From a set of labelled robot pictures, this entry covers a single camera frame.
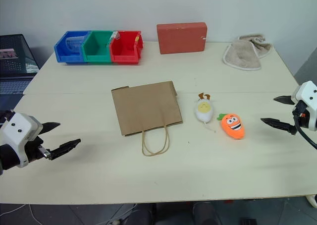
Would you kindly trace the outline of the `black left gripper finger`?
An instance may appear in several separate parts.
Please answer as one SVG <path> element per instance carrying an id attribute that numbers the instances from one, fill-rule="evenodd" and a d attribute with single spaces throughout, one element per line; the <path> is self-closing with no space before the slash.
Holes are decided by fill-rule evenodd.
<path id="1" fill-rule="evenodd" d="M 50 151 L 50 154 L 51 154 L 50 160 L 54 160 L 64 154 L 67 154 L 72 149 L 74 149 L 80 142 L 81 142 L 81 139 L 76 139 L 76 140 L 72 140 L 60 145 L 58 148 Z"/>
<path id="2" fill-rule="evenodd" d="M 58 122 L 46 122 L 46 123 L 43 123 L 42 126 L 43 126 L 43 128 L 40 131 L 40 134 L 43 134 L 43 133 L 46 133 L 46 132 L 53 130 L 54 128 L 60 126 L 60 123 L 58 123 Z"/>

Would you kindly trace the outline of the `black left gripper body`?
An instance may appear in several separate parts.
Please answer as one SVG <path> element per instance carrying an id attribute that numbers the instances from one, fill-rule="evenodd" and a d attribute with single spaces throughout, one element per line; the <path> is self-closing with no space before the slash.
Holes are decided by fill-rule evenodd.
<path id="1" fill-rule="evenodd" d="M 37 136 L 33 141 L 28 141 L 24 147 L 28 162 L 39 160 L 41 158 L 51 159 L 52 155 L 50 150 L 45 149 L 43 140 Z"/>

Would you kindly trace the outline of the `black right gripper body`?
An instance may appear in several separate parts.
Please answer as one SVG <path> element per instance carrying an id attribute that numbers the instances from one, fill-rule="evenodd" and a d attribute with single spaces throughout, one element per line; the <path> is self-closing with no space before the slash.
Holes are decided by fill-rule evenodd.
<path id="1" fill-rule="evenodd" d="M 293 109 L 293 119 L 295 127 L 309 128 L 310 113 L 307 110 L 307 105 L 300 100 Z"/>

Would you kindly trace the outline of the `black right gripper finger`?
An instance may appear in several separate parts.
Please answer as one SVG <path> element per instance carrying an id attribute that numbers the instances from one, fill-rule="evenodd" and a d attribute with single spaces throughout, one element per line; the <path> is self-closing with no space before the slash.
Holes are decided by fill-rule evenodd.
<path id="1" fill-rule="evenodd" d="M 291 96 L 278 96 L 273 99 L 274 101 L 280 102 L 282 104 L 293 105 Z"/>
<path id="2" fill-rule="evenodd" d="M 279 130 L 284 130 L 287 131 L 288 133 L 295 135 L 297 133 L 297 129 L 294 125 L 291 125 L 289 123 L 281 122 L 278 119 L 274 118 L 261 118 L 261 121 L 264 122 L 265 124 L 279 129 Z"/>

